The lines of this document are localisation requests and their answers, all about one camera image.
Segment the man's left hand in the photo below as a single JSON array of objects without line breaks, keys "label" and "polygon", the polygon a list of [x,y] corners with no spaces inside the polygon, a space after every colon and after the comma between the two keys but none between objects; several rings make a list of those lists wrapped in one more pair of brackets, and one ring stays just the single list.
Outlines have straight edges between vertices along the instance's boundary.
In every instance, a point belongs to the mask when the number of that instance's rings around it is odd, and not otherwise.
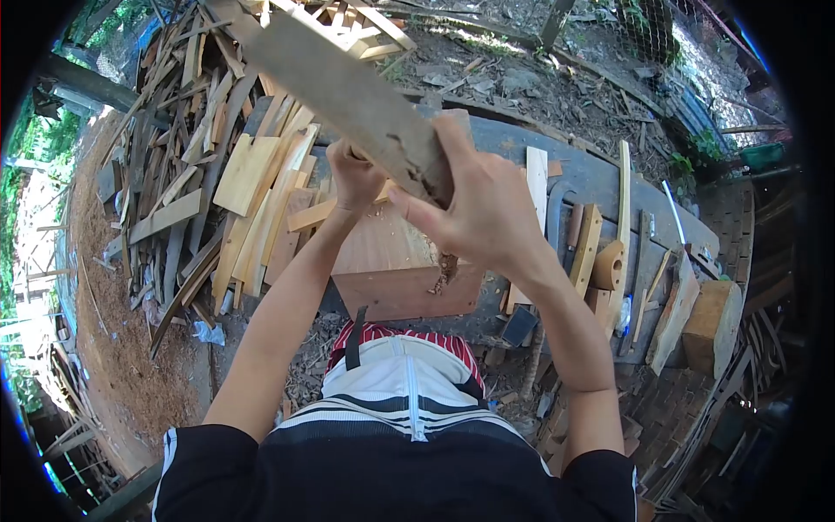
[{"label": "man's left hand", "polygon": [[337,183],[337,207],[351,212],[364,211],[380,194],[387,178],[385,171],[370,161],[354,157],[345,139],[330,144],[326,155]]}]

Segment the black shirt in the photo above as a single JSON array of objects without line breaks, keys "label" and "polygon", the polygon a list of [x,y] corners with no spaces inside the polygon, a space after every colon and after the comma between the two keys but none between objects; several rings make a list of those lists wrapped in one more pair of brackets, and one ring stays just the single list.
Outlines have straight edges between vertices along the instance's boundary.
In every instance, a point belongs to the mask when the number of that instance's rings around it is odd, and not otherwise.
[{"label": "black shirt", "polygon": [[171,429],[156,520],[635,520],[635,467],[598,450],[549,476],[529,446],[479,433],[430,443],[347,430],[339,438]]}]

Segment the white stick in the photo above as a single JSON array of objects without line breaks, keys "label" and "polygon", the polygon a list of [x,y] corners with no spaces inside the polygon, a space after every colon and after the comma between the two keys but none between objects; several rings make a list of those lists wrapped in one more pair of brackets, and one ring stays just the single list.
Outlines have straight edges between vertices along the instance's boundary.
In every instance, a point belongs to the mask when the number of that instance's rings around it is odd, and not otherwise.
[{"label": "white stick", "polygon": [[684,231],[681,229],[681,220],[678,219],[678,210],[676,210],[676,203],[673,201],[673,194],[670,193],[670,186],[667,184],[667,180],[661,181],[661,184],[664,186],[664,192],[667,194],[667,201],[670,202],[670,208],[673,211],[673,217],[676,218],[676,227],[679,230],[679,239],[681,240],[681,246],[684,246]]}]

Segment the hand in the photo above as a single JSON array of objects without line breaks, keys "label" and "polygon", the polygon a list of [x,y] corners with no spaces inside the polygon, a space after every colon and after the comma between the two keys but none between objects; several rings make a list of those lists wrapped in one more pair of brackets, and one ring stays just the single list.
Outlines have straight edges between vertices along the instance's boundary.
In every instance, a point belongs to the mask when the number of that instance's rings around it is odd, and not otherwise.
[{"label": "hand", "polygon": [[504,158],[477,152],[450,117],[433,120],[449,160],[455,194],[441,210],[400,188],[389,200],[441,251],[486,266],[513,280],[535,255],[549,249],[521,169]]},{"label": "hand", "polygon": [[386,182],[386,173],[370,161],[358,160],[344,139],[328,145],[326,156],[337,183],[337,207],[363,212]]}]

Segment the person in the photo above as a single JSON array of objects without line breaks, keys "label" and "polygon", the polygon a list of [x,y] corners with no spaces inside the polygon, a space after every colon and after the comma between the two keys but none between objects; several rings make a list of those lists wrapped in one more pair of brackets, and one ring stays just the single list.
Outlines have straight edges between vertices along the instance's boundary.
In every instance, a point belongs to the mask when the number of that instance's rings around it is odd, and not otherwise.
[{"label": "person", "polygon": [[349,323],[322,399],[272,429],[340,246],[386,178],[341,140],[326,153],[336,207],[256,309],[203,424],[164,436],[156,520],[636,519],[609,343],[542,237],[519,167],[477,152],[454,119],[433,125],[452,204],[399,189],[389,199],[441,251],[506,276],[536,305],[569,397],[562,477],[487,409],[459,337]]}]

